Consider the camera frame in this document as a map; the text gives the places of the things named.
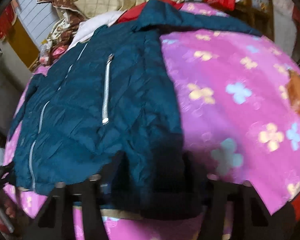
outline white paneled wall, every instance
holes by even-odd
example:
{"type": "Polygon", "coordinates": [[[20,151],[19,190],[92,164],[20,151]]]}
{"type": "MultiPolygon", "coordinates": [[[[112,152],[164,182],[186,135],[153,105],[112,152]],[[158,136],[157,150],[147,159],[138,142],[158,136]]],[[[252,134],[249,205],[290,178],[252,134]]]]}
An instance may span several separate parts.
{"type": "Polygon", "coordinates": [[[40,47],[53,25],[59,20],[56,10],[49,3],[37,4],[37,0],[18,0],[17,14],[34,43],[40,47]]]}

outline pink bedsheet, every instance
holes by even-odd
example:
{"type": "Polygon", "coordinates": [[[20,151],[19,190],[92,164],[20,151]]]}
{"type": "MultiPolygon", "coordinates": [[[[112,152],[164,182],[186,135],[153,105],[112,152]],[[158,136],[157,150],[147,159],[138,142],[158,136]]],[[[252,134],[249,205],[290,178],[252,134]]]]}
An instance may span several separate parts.
{"type": "MultiPolygon", "coordinates": [[[[182,10],[226,17],[206,4],[185,3],[182,10]]],[[[290,108],[284,88],[287,69],[300,72],[298,67],[266,37],[199,30],[163,35],[161,40],[180,105],[185,149],[224,180],[249,180],[270,213],[280,209],[300,187],[300,117],[290,108]]],[[[6,145],[5,164],[13,158],[20,129],[21,124],[6,145]]],[[[13,186],[5,190],[15,199],[13,186]]],[[[33,192],[21,194],[31,217],[45,199],[33,192]]],[[[113,240],[191,240],[201,219],[104,217],[104,223],[113,240]]],[[[77,239],[84,239],[80,208],[74,208],[74,223],[77,239]]]]}

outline jacket sleeve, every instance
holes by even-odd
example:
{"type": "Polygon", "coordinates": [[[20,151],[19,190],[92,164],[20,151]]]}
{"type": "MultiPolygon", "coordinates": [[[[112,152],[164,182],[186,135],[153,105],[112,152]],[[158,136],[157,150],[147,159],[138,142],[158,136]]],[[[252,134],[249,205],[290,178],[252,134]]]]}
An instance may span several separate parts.
{"type": "Polygon", "coordinates": [[[16,113],[16,115],[14,116],[12,122],[11,122],[11,126],[10,126],[10,130],[8,133],[8,140],[11,139],[12,135],[14,134],[16,128],[18,127],[19,123],[21,122],[21,120],[23,119],[25,113],[26,113],[26,105],[27,102],[29,101],[29,99],[32,97],[32,95],[34,93],[36,93],[40,82],[42,81],[42,79],[44,78],[43,74],[36,74],[32,77],[31,82],[28,85],[28,90],[26,92],[26,96],[25,96],[25,101],[23,102],[21,108],[19,109],[19,111],[16,113]]]}
{"type": "Polygon", "coordinates": [[[150,26],[168,25],[208,29],[212,31],[230,31],[262,36],[256,29],[234,17],[195,15],[178,11],[168,3],[149,0],[136,20],[136,31],[150,26]]]}

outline front zipper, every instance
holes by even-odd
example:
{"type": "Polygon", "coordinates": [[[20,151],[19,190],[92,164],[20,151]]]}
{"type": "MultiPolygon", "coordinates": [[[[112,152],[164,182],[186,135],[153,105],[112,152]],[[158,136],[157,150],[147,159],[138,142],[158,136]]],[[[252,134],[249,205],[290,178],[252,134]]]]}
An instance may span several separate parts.
{"type": "MultiPolygon", "coordinates": [[[[77,58],[77,60],[81,57],[84,49],[87,47],[87,44],[85,44],[85,46],[83,47],[82,51],[80,52],[79,54],[79,57],[77,58]]],[[[68,68],[68,72],[65,76],[64,79],[66,79],[68,77],[68,73],[70,72],[71,68],[72,68],[73,65],[71,65],[69,68],[68,68]]],[[[40,120],[39,120],[39,129],[38,129],[38,134],[41,132],[41,128],[42,128],[42,121],[43,121],[43,113],[44,113],[44,110],[47,106],[47,104],[50,102],[50,100],[43,106],[42,110],[41,110],[41,114],[40,114],[40,120]]],[[[32,155],[33,155],[33,149],[34,149],[34,145],[35,145],[35,142],[37,140],[34,140],[34,142],[32,143],[31,145],[31,148],[30,148],[30,153],[29,153],[29,171],[30,171],[30,174],[31,174],[31,178],[32,178],[32,190],[35,192],[35,177],[34,177],[34,171],[33,171],[33,167],[32,167],[32,155]]]]}
{"type": "Polygon", "coordinates": [[[109,102],[109,79],[110,79],[110,64],[113,59],[113,54],[110,54],[107,60],[106,73],[105,73],[105,87],[103,93],[102,104],[102,124],[105,125],[109,122],[108,117],[108,102],[109,102]]]}

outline zipper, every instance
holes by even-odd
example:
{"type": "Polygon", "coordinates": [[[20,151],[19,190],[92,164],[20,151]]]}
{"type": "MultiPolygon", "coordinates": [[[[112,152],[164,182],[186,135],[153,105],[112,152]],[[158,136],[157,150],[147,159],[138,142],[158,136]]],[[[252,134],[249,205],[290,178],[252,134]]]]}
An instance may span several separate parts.
{"type": "MultiPolygon", "coordinates": [[[[85,44],[85,46],[83,47],[82,51],[80,52],[79,54],[79,57],[77,58],[77,60],[81,57],[84,49],[87,47],[87,44],[85,44]]],[[[70,72],[71,68],[72,68],[73,65],[71,65],[69,68],[68,68],[68,72],[67,72],[67,75],[65,76],[65,79],[68,77],[68,73],[70,72]]],[[[40,120],[39,120],[39,129],[38,129],[38,134],[41,132],[41,128],[42,128],[42,122],[43,122],[43,113],[44,113],[44,110],[46,109],[46,106],[47,104],[50,102],[50,100],[43,106],[42,110],[41,110],[41,114],[40,114],[40,120]]],[[[32,143],[31,145],[31,148],[30,148],[30,153],[29,153],[29,171],[30,171],[30,174],[31,174],[31,178],[32,178],[32,190],[35,192],[35,177],[34,177],[34,171],[33,171],[33,167],[32,167],[32,156],[33,156],[33,149],[34,149],[34,146],[35,146],[35,142],[37,140],[34,140],[34,142],[32,143]]]]}
{"type": "Polygon", "coordinates": [[[110,64],[114,57],[114,54],[110,54],[107,60],[106,73],[105,73],[105,87],[103,94],[102,104],[102,124],[105,125],[109,122],[108,117],[108,102],[109,102],[109,79],[110,79],[110,64]]]}

